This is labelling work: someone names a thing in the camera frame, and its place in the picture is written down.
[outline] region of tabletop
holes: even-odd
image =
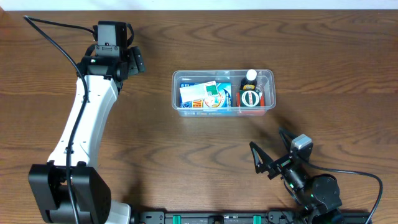
[[[1,15],[0,223],[43,223],[27,175],[47,162],[75,97],[73,67],[24,14],[134,28],[147,71],[125,81],[99,152],[113,199],[168,211],[294,209],[283,181],[255,173],[249,148],[283,156],[283,126],[313,139],[314,164],[378,175],[373,221],[398,222],[396,11],[79,11]],[[93,43],[83,30],[39,26],[76,61]],[[182,118],[172,108],[174,71],[249,68],[274,72],[276,107],[264,116]],[[370,211],[374,179],[333,175],[342,210]]]

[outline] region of bottle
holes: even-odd
[[[241,81],[240,90],[254,90],[257,85],[256,81],[257,72],[254,69],[250,69],[246,77],[244,77]]]

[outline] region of green marking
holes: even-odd
[[[261,216],[253,215],[253,224],[261,224]]]
[[[173,215],[173,224],[181,224],[181,216]]]
[[[206,86],[206,91],[209,96],[216,96],[218,94],[217,86],[215,85]]]
[[[289,164],[290,163],[290,159],[288,159],[287,161],[285,161],[284,163],[282,163],[280,166],[281,167],[284,167],[284,166],[286,166],[287,164]]]

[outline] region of bottle cap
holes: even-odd
[[[254,69],[250,69],[250,70],[247,72],[247,74],[246,74],[246,78],[247,78],[249,81],[255,80],[256,77],[257,77],[257,72],[256,72]]]

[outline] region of clear plastic container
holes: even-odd
[[[187,70],[176,71],[173,74],[172,83],[172,106],[180,116],[186,117],[209,117],[209,116],[262,116],[276,104],[275,84],[272,71],[259,69],[257,71],[257,87],[264,96],[264,106],[237,107],[236,94],[242,79],[248,70]],[[216,81],[216,83],[230,83],[232,107],[229,108],[182,108],[180,106],[180,85],[182,83],[205,83]]]

